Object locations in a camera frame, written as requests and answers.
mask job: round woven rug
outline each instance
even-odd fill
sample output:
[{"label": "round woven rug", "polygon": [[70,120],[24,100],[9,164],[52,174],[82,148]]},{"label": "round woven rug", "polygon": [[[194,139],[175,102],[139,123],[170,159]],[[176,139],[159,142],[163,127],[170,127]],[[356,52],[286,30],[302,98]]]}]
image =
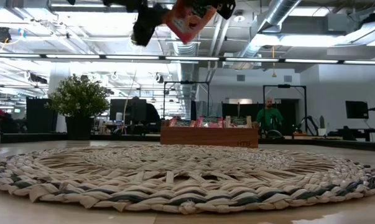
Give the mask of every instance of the round woven rug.
[{"label": "round woven rug", "polygon": [[375,194],[375,169],[308,152],[101,146],[0,159],[0,190],[32,202],[172,213],[240,212]]}]

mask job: potted plant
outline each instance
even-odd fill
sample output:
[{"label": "potted plant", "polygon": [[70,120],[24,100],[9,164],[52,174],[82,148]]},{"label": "potted plant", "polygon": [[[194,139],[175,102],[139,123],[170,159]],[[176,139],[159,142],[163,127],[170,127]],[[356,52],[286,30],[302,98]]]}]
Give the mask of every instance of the potted plant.
[{"label": "potted plant", "polygon": [[48,107],[65,116],[70,140],[89,140],[93,117],[109,108],[106,88],[100,83],[73,74],[49,94],[52,103]]},{"label": "potted plant", "polygon": [[317,129],[319,136],[326,136],[325,120],[320,116],[320,128]]}]

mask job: green shirt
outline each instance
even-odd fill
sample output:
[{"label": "green shirt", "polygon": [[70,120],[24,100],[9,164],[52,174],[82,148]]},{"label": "green shirt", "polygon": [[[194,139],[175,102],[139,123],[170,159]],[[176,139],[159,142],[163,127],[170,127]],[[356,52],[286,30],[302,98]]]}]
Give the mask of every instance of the green shirt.
[{"label": "green shirt", "polygon": [[[257,116],[256,116],[256,121],[257,122],[263,122],[263,109],[261,109],[258,113],[257,113]],[[279,123],[282,122],[283,118],[280,114],[280,111],[277,110],[276,108],[270,108],[270,109],[266,109],[266,112],[265,112],[265,115],[266,115],[266,118],[265,118],[265,121],[266,121],[266,125],[265,125],[265,129],[267,128],[270,128],[270,129],[277,129],[277,125],[275,123],[273,123],[273,127],[270,127],[270,121],[271,121],[271,117],[274,115],[276,118],[277,118],[277,121]]]}]

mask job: plant pot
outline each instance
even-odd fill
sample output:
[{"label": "plant pot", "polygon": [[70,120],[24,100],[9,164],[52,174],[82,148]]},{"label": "plant pot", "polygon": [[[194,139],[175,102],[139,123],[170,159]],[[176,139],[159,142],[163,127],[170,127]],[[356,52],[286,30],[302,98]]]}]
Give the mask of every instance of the plant pot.
[{"label": "plant pot", "polygon": [[66,117],[68,140],[89,140],[93,118]]},{"label": "plant pot", "polygon": [[319,136],[326,136],[326,128],[318,128],[317,131]]}]

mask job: floor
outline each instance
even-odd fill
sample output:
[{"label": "floor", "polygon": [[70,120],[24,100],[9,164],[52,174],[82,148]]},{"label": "floor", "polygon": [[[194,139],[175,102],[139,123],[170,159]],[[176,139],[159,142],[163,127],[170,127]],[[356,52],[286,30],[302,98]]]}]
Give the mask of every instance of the floor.
[{"label": "floor", "polygon": [[[115,144],[142,144],[141,142],[107,141],[57,141],[0,145],[0,157],[55,147],[78,147]],[[371,164],[375,167],[375,152],[337,149],[319,146],[261,145],[263,149],[290,149],[345,157],[353,161]],[[86,210],[78,205],[56,203],[30,203],[27,198],[13,197],[0,192],[0,223],[72,223],[72,224],[184,224],[184,223],[368,223],[375,224],[375,196],[350,200],[342,203],[328,203],[310,207],[288,208],[269,212],[244,212],[235,214],[174,215],[166,213],[119,213],[115,210]]]}]

